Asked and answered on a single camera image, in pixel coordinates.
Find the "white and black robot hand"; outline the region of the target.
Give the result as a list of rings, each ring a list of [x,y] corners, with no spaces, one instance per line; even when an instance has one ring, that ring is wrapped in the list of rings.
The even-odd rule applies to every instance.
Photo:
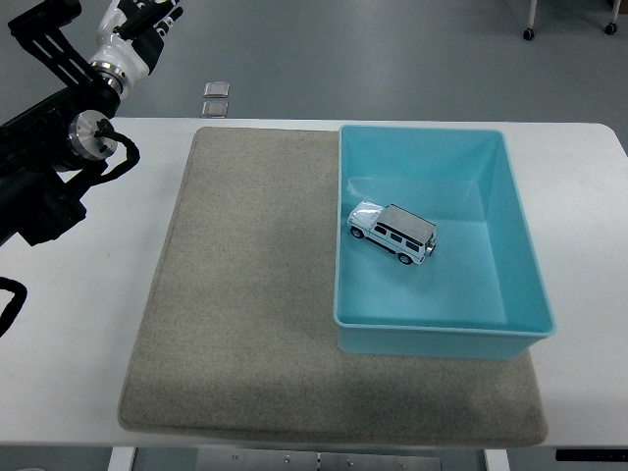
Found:
[[[112,1],[101,21],[98,50],[91,62],[117,69],[123,79],[149,76],[166,35],[182,15],[179,1]]]

